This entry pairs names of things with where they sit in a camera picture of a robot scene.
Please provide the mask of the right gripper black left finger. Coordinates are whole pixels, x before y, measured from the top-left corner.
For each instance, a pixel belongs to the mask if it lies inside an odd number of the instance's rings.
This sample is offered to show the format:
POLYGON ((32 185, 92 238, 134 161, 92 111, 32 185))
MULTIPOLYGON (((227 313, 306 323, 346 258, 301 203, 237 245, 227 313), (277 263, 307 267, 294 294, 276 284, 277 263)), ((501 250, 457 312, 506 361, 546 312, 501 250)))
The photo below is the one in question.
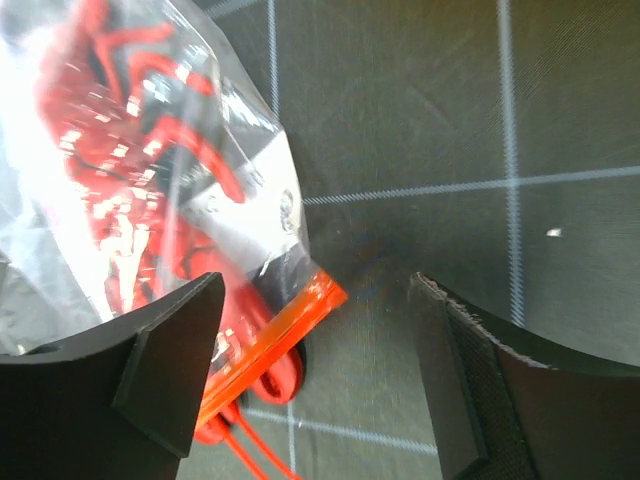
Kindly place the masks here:
POLYGON ((1 359, 5 479, 173 479, 189 455, 225 287, 208 273, 1 359))

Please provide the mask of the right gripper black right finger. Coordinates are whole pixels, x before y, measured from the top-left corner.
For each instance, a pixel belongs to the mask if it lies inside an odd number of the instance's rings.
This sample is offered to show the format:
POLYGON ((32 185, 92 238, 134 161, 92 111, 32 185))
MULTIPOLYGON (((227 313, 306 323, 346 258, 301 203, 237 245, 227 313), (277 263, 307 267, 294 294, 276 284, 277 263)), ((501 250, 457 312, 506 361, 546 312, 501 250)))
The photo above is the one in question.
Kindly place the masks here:
POLYGON ((409 280, 446 479, 635 479, 639 370, 560 345, 409 280))

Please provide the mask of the red toy lobster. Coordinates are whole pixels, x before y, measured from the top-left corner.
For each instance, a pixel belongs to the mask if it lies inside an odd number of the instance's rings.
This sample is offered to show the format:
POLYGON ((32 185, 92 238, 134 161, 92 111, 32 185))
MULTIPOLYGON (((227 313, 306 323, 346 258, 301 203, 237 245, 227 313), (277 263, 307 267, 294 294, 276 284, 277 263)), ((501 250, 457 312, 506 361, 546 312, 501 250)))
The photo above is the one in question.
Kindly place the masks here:
POLYGON ((227 379, 317 269, 287 134, 193 1, 39 1, 36 110, 65 194, 55 236, 105 319, 213 272, 206 385, 227 379))

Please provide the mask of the clear bag orange zipper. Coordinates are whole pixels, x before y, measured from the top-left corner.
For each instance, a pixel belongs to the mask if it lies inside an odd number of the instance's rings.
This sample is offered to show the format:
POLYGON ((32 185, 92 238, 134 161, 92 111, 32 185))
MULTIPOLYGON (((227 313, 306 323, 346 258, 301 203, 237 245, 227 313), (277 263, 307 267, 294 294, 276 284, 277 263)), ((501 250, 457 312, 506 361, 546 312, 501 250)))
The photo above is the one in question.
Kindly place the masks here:
POLYGON ((309 256, 286 132, 193 1, 1 5, 1 351, 23 355, 208 272, 225 300, 198 424, 285 404, 344 303, 309 256))

